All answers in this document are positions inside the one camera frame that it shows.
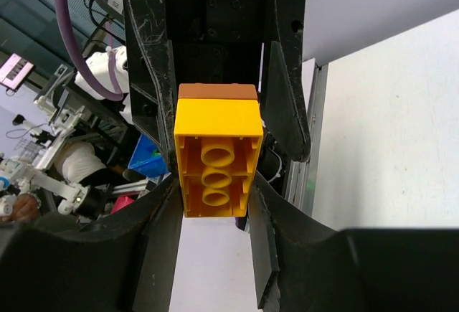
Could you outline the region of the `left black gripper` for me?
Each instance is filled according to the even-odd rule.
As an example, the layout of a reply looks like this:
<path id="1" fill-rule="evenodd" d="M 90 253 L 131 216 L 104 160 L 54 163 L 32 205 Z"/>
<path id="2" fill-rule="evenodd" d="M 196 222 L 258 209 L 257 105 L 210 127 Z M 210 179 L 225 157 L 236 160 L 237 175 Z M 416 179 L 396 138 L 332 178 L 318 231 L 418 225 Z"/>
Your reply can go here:
<path id="1" fill-rule="evenodd" d="M 299 137 L 293 87 L 301 79 L 306 0 L 123 2 L 133 123 L 169 169 L 177 167 L 176 81 L 257 85 L 262 41 L 262 119 L 293 158 Z"/>

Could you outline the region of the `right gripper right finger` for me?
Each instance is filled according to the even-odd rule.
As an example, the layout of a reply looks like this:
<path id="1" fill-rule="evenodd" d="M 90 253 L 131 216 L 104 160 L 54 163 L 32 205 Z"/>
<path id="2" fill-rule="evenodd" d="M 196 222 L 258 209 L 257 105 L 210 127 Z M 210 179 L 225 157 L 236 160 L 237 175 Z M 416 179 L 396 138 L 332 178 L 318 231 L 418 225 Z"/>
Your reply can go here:
<path id="1" fill-rule="evenodd" d="M 456 311 L 456 229 L 347 229 L 315 221 L 256 176 L 249 199 L 264 311 Z"/>

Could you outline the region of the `yellow orange teal lego stack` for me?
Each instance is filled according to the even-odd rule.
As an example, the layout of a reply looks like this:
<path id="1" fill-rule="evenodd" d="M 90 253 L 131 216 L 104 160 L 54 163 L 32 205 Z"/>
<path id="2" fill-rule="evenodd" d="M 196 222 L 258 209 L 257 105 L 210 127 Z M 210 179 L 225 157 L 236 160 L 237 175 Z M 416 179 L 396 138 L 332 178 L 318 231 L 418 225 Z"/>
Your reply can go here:
<path id="1" fill-rule="evenodd" d="M 262 139 L 254 85 L 179 86 L 174 142 L 185 217 L 246 215 Z"/>

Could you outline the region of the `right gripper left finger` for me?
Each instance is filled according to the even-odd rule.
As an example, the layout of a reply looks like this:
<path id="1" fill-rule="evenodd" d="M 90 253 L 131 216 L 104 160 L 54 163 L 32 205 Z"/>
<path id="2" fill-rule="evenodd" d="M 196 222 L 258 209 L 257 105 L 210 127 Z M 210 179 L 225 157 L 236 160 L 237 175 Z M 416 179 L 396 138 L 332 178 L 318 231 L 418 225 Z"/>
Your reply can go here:
<path id="1" fill-rule="evenodd" d="M 167 311 L 183 206 L 176 176 L 79 230 L 1 226 L 3 311 Z"/>

